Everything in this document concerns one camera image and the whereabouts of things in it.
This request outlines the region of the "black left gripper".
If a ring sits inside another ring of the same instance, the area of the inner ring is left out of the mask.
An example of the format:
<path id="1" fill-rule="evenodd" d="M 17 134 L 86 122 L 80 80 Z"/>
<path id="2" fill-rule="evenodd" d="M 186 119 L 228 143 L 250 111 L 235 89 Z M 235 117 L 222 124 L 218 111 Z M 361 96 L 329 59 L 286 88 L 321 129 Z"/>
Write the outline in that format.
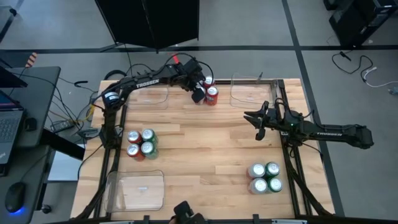
<path id="1" fill-rule="evenodd" d="M 196 60 L 196 58 L 192 58 L 183 65 L 182 71 L 183 77 L 182 81 L 180 82 L 180 86 L 183 90 L 192 92 L 191 98 L 196 104 L 196 86 L 201 85 L 202 87 L 204 87 L 203 82 L 205 81 L 205 76 L 202 73 L 202 67 L 200 66 L 200 63 Z"/>

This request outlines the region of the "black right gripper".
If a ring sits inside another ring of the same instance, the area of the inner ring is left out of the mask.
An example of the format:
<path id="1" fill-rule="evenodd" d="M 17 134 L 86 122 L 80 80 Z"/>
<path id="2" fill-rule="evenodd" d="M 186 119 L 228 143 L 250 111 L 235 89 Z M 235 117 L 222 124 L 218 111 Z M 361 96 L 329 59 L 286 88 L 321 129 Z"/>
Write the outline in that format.
<path id="1" fill-rule="evenodd" d="M 269 129 L 280 129 L 281 119 L 278 117 L 277 110 L 275 108 L 269 108 L 269 102 L 263 102 L 261 109 L 258 111 L 245 111 L 245 119 L 251 123 L 255 128 L 258 128 L 256 134 L 256 140 L 261 141 L 264 139 L 266 134 L 266 128 Z"/>

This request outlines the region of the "clear plastic bin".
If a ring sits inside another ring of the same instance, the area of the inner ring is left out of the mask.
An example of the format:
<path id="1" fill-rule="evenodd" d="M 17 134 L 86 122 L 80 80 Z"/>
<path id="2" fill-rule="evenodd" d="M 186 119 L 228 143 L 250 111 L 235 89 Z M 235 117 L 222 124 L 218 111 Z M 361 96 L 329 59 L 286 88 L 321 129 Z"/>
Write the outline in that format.
<path id="1" fill-rule="evenodd" d="M 161 170 L 110 172 L 103 195 L 106 212 L 158 211 L 164 206 L 165 178 Z"/>
<path id="2" fill-rule="evenodd" d="M 169 88 L 149 86 L 134 90 L 126 102 L 129 110 L 165 110 L 169 104 Z"/>
<path id="3" fill-rule="evenodd" d="M 273 108 L 277 97 L 277 80 L 263 78 L 262 73 L 258 75 L 234 73 L 231 76 L 229 95 L 229 102 L 233 107 L 257 111 L 267 101 L 268 107 Z"/>

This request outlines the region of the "black folding screen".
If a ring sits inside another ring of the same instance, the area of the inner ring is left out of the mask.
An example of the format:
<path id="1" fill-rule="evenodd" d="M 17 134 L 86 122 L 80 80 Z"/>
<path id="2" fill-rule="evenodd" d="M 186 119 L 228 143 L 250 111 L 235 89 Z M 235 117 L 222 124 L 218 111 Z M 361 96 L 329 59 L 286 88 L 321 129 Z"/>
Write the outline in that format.
<path id="1" fill-rule="evenodd" d="M 116 43 L 155 50 L 199 38 L 200 0 L 95 0 Z"/>

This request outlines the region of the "black bulky device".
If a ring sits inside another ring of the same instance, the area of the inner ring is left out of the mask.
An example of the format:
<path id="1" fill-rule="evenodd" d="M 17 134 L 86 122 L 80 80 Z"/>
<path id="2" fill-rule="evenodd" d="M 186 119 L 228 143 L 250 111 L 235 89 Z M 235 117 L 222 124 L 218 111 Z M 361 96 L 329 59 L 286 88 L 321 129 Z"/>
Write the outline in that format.
<path id="1" fill-rule="evenodd" d="M 201 213 L 194 213 L 187 201 L 183 201 L 174 207 L 175 215 L 171 217 L 169 224 L 206 224 Z"/>

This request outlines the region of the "black cabinet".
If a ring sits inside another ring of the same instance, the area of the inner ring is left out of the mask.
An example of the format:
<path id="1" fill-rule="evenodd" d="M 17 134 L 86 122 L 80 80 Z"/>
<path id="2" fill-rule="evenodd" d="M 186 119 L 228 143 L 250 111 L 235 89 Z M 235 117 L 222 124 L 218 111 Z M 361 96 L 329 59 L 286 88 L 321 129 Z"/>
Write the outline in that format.
<path id="1" fill-rule="evenodd" d="M 358 47 L 398 11 L 398 0 L 340 0 L 329 23 L 342 47 Z"/>

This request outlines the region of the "black power adapter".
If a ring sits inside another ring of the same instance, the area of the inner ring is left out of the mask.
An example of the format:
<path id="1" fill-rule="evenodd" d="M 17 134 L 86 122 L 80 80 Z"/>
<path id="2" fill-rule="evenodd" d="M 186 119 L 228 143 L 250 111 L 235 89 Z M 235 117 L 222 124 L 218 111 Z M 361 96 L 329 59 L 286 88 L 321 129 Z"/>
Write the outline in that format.
<path id="1" fill-rule="evenodd" d="M 51 130 L 54 133 L 59 133 L 68 129 L 71 129 L 75 126 L 74 122 L 70 120 L 64 120 L 64 121 L 57 121 L 55 123 L 52 123 L 50 125 Z"/>

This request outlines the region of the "black desk leg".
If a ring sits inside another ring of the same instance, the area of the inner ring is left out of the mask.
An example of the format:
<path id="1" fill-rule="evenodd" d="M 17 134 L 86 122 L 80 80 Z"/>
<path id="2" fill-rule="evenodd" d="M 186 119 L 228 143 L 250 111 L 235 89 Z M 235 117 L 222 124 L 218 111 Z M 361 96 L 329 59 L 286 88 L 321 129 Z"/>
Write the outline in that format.
<path id="1" fill-rule="evenodd" d="M 75 159 L 83 160 L 85 149 L 77 144 L 70 142 L 55 133 L 44 129 L 40 137 L 41 145 L 48 145 L 52 149 L 62 152 Z"/>

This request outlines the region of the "dark grey desk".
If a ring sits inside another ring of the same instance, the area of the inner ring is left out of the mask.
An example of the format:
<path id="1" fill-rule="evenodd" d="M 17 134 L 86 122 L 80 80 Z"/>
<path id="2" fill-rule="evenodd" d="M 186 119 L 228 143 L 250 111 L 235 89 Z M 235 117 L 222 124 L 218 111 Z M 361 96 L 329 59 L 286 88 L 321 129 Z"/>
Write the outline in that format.
<path id="1" fill-rule="evenodd" d="M 33 212 L 39 208 L 40 193 L 46 173 L 49 171 L 51 147 L 45 140 L 48 131 L 44 123 L 55 90 L 54 85 L 60 74 L 60 67 L 39 67 L 23 70 L 10 69 L 12 73 L 22 73 L 27 82 L 25 88 L 12 91 L 11 98 L 25 108 L 25 118 L 34 118 L 37 127 L 28 131 L 25 121 L 21 122 L 16 136 L 11 159 L 6 166 L 7 174 L 0 175 L 0 224 L 26 224 Z M 22 208 L 14 213 L 6 210 L 6 192 L 16 182 L 25 183 L 25 197 Z"/>

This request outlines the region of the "orange black striped marker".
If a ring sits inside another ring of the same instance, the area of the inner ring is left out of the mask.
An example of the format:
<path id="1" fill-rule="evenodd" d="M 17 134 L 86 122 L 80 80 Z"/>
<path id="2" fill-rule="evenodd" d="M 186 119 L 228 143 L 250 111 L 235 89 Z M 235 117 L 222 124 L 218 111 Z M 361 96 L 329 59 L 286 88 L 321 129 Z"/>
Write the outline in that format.
<path id="1" fill-rule="evenodd" d="M 27 62 L 25 64 L 25 68 L 32 67 L 34 65 L 36 59 L 37 59 L 37 53 L 36 52 L 32 52 L 31 55 L 27 59 Z"/>

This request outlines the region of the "small black desk object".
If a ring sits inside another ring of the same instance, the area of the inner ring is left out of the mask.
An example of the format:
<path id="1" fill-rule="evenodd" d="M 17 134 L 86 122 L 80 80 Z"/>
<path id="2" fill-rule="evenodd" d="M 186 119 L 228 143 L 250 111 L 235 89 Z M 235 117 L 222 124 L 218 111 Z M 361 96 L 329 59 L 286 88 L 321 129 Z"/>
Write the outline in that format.
<path id="1" fill-rule="evenodd" d="M 37 120 L 35 118 L 26 118 L 24 120 L 24 130 L 27 132 L 35 131 L 37 129 Z"/>

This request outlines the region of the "black monitor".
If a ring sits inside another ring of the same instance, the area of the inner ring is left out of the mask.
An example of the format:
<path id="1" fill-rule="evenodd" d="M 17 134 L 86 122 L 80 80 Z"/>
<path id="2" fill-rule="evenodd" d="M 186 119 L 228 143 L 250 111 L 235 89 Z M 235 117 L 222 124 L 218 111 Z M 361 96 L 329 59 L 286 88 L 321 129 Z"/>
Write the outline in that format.
<path id="1" fill-rule="evenodd" d="M 24 88 L 28 84 L 0 66 L 0 88 Z"/>

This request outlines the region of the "black laptop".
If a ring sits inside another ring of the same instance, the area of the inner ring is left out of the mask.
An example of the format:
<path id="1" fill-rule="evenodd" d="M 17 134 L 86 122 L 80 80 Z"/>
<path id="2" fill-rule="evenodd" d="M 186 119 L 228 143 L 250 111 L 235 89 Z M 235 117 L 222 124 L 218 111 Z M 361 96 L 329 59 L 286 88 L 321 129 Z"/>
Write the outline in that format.
<path id="1" fill-rule="evenodd" d="M 0 177 L 7 176 L 23 117 L 24 108 L 0 90 Z"/>

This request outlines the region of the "black computer mouse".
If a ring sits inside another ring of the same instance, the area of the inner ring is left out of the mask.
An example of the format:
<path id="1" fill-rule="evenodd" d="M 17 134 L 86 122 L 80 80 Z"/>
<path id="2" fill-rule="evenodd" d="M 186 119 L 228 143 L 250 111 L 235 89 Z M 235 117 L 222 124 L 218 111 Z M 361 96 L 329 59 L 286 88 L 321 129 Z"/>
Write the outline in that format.
<path id="1" fill-rule="evenodd" d="M 9 213 L 18 212 L 24 205 L 26 184 L 16 182 L 6 192 L 4 205 Z"/>

